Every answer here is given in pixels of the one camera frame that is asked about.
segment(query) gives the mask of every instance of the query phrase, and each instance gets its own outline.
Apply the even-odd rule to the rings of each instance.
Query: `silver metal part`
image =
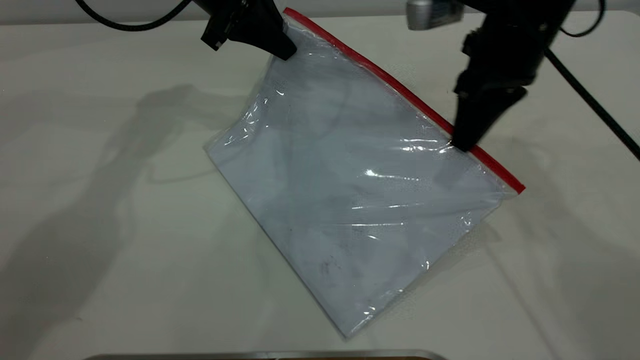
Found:
[[[428,30],[462,20],[464,4],[456,0],[407,0],[409,30]]]

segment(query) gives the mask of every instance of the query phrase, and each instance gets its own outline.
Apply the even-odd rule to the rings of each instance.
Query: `plastic bag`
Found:
[[[286,9],[298,46],[273,58],[207,148],[335,326],[352,336],[524,187],[404,86]]]

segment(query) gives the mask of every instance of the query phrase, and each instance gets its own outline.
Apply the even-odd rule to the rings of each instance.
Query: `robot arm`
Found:
[[[463,4],[486,13],[467,35],[467,69],[458,77],[452,143],[470,150],[493,123],[522,99],[575,0],[409,0],[410,29],[430,29],[462,18]]]

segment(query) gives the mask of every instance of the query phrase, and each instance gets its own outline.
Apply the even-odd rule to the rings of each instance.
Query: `white wall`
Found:
[[[405,0],[277,0],[310,17],[399,15]],[[86,0],[101,15],[115,21],[148,21],[161,17],[179,0]],[[640,14],[640,0],[609,0],[612,10]],[[576,10],[596,10],[597,0],[578,0]],[[206,19],[195,4],[178,19]],[[89,22],[74,0],[0,0],[0,24]]]

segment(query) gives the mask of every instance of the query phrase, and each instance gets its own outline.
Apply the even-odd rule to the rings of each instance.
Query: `table surface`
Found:
[[[595,13],[573,13],[567,27]],[[482,15],[318,19],[445,118]],[[0,27],[0,357],[424,349],[450,359],[629,359],[640,338],[640,166],[545,62],[483,147],[528,187],[345,341],[202,150],[267,54],[144,33]],[[558,57],[640,134],[640,18]]]

